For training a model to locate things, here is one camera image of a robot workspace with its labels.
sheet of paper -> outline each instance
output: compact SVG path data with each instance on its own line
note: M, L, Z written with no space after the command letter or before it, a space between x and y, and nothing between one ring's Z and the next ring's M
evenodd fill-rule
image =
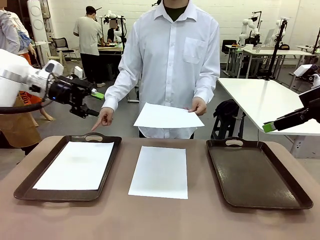
M146 103L134 126L156 129L181 129L203 127L204 124L194 112L188 112L188 110L176 107Z
M113 146L113 142L68 142L33 188L97 190Z
M188 199L186 150L142 146L128 194Z

paper on tray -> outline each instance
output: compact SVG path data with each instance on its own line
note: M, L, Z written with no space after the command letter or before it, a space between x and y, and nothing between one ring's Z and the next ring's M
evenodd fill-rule
M33 188L97 190L113 146L113 142L68 142Z
M134 126L156 129L181 129L203 127L204 124L194 112L171 106L146 103Z
M142 146L128 194L188 199L186 150Z

black tray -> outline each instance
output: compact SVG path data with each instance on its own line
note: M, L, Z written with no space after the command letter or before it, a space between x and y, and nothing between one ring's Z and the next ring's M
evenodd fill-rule
M99 140L88 140L89 136L99 136ZM105 185L108 173L118 152L121 137L104 136L100 133L88 133L83 136L64 136L52 151L39 163L39 165L29 174L29 176L14 191L14 197L20 200L31 200L41 202L90 202L97 199ZM106 165L101 183L98 190L38 190L33 189L40 177L45 173L48 167L53 163L62 149L68 142L88 142L88 143L114 143L110 159Z
M313 207L310 197L266 143L231 137L206 144L224 199L231 206L265 210Z

paper on table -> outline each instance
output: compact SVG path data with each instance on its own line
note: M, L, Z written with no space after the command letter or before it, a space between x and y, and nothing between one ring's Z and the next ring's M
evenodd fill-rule
M128 194L188 199L186 150L142 146Z
M68 142L33 188L97 190L113 146L113 142Z
M171 106L145 103L134 126L156 129L181 129L203 127L204 124L194 112Z

man's right hand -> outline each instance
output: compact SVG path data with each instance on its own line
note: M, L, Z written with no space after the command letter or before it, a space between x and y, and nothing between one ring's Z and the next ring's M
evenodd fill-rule
M103 107L100 111L99 118L96 121L95 125L91 129L91 132L97 129L99 125L102 126L110 126L113 120L114 110L110 107Z

